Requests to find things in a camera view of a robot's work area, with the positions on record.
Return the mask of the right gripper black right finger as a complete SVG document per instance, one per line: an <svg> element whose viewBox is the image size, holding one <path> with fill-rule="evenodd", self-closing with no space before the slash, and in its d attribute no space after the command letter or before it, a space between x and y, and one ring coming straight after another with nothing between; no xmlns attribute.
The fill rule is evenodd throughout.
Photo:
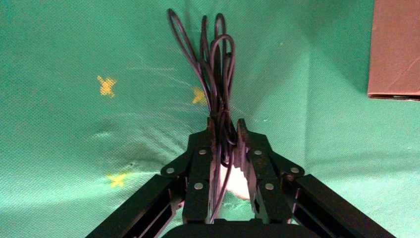
<svg viewBox="0 0 420 238"><path fill-rule="evenodd" d="M237 122L238 159L255 218L282 238L389 238L391 233Z"/></svg>

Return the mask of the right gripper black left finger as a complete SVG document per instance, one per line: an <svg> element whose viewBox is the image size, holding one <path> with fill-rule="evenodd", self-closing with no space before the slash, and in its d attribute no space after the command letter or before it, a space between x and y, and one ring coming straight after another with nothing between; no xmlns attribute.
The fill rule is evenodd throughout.
<svg viewBox="0 0 420 238"><path fill-rule="evenodd" d="M184 223L206 224L214 201L211 181L215 124L189 136L187 150L164 166L93 229L89 238L157 238L184 203Z"/></svg>

